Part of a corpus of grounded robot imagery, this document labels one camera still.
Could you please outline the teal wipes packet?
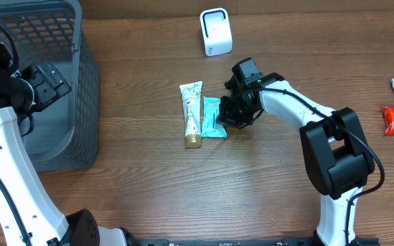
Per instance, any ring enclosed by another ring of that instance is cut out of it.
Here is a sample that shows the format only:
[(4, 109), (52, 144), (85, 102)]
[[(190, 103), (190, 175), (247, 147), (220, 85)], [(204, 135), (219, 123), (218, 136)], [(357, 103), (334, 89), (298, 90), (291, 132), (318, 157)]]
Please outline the teal wipes packet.
[(202, 137), (227, 138), (224, 126), (218, 121), (220, 115), (219, 98), (204, 97), (204, 115), (202, 122)]

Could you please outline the white cream tube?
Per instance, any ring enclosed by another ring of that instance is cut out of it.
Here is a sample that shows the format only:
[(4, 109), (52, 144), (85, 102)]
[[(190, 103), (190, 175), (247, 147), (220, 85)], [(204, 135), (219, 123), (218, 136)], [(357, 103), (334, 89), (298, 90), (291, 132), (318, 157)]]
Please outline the white cream tube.
[(202, 81), (179, 86), (185, 120), (185, 147), (200, 148), (202, 145), (200, 126), (200, 104)]

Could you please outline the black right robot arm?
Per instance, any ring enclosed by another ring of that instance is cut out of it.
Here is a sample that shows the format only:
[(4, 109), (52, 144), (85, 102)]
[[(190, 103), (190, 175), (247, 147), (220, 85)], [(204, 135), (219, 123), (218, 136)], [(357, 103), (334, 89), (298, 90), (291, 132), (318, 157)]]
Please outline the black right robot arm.
[(225, 125), (244, 128), (267, 112), (299, 131), (306, 173), (321, 195), (312, 245), (377, 245), (354, 232), (357, 200), (374, 171), (357, 114), (312, 101), (277, 73), (234, 75), (224, 86), (231, 94), (221, 98), (218, 119)]

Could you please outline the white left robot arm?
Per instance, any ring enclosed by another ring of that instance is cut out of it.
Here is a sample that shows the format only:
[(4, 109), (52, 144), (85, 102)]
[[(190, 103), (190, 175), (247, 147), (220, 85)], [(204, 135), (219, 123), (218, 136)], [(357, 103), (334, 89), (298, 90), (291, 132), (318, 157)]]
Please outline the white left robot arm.
[[(11, 37), (1, 25), (0, 33)], [(19, 124), (71, 86), (55, 69), (24, 75), (14, 45), (0, 41), (0, 224), (7, 245), (130, 245), (125, 229), (99, 226), (87, 209), (64, 215), (45, 191)]]

